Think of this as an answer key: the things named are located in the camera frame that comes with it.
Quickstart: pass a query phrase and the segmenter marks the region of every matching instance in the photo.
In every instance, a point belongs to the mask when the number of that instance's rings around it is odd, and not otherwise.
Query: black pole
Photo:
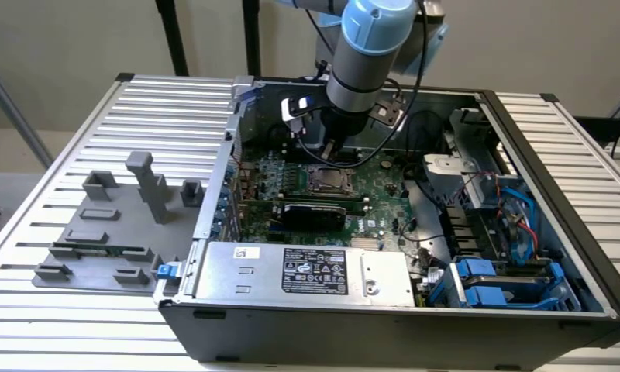
[[[260,65],[260,0],[241,0],[245,31],[248,75],[261,76]]]
[[[174,75],[189,76],[186,54],[184,53],[184,43],[181,42],[181,32],[178,30],[177,11],[174,10],[174,0],[156,0],[156,8],[158,8],[162,28],[165,29],[165,38],[168,39],[169,57],[172,58]]]

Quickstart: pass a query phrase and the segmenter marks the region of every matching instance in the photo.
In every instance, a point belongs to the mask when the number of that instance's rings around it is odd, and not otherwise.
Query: blue latch
[[[457,273],[460,277],[495,277],[492,261],[467,258],[457,262]]]
[[[158,279],[174,279],[177,277],[177,265],[160,265],[156,271],[156,277]]]
[[[473,308],[504,308],[508,305],[499,287],[475,286],[465,293],[467,303]]]

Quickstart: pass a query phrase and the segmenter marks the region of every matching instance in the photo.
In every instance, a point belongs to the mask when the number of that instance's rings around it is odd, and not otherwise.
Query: gray floor
[[[0,172],[0,230],[21,206],[41,174]]]
[[[73,137],[73,132],[37,131],[48,151],[56,157]],[[0,172],[42,173],[44,167],[14,129],[0,128]]]

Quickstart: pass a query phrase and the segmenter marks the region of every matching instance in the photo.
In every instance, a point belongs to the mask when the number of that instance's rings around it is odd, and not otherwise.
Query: robotic arm
[[[321,157],[327,159],[341,148],[347,137],[360,133],[369,119],[379,120],[387,126],[393,126],[401,119],[401,97],[396,97],[393,102],[381,102],[379,93],[391,71],[399,74],[419,73],[424,35],[428,36],[427,66],[448,29],[443,24],[443,8],[440,1],[425,0],[424,17],[416,0],[278,1],[331,15],[341,23],[340,33],[328,41],[335,45],[335,51],[325,97],[282,101],[282,118],[286,122],[309,111],[321,110],[321,123],[327,129]]]

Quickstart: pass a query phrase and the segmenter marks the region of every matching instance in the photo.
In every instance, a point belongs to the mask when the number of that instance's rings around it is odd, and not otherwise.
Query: motherboard
[[[356,169],[337,169],[286,162],[274,151],[245,152],[241,240],[403,250],[411,255],[409,242],[399,236],[412,218],[401,172],[385,154]]]

